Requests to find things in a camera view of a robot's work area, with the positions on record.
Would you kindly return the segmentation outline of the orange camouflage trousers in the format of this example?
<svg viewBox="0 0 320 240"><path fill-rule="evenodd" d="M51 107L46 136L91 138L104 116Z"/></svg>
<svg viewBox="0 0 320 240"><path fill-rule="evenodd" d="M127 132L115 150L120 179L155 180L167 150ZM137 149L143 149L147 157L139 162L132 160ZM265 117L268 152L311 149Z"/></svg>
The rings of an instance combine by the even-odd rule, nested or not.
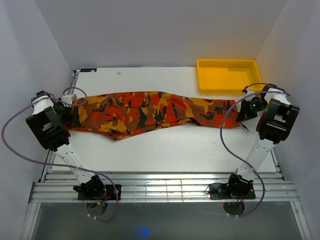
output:
<svg viewBox="0 0 320 240"><path fill-rule="evenodd" d="M101 134L114 141L183 124L237 128L241 123L234 103L161 91L101 94L76 99L66 126L70 131Z"/></svg>

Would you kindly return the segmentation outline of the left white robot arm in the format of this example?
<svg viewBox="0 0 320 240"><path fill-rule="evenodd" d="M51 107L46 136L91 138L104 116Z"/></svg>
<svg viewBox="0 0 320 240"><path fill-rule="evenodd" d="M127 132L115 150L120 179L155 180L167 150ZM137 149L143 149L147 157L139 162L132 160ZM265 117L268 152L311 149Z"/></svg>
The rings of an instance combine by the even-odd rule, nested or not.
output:
<svg viewBox="0 0 320 240"><path fill-rule="evenodd" d="M107 190L100 177L82 164L70 143L71 134L68 125L78 124L76 113L72 108L77 99L76 94L64 94L54 100L52 94L40 91L31 99L33 113L25 119L40 145L54 152L75 175L78 185L73 190L90 200L100 200L106 196Z"/></svg>

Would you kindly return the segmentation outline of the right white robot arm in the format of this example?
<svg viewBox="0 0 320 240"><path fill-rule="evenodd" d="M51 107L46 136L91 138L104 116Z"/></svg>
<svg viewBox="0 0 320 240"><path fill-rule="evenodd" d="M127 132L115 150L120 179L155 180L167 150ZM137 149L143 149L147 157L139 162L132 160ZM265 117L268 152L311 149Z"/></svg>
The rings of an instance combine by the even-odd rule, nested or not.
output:
<svg viewBox="0 0 320 240"><path fill-rule="evenodd" d="M257 136L248 155L226 184L226 194L232 199L243 199L252 193L253 181L257 171L269 152L280 142L286 140L298 117L300 108L292 105L284 89L271 83L264 83L261 91L254 92L246 86L242 92L238 122L254 119L261 112L257 123Z"/></svg>

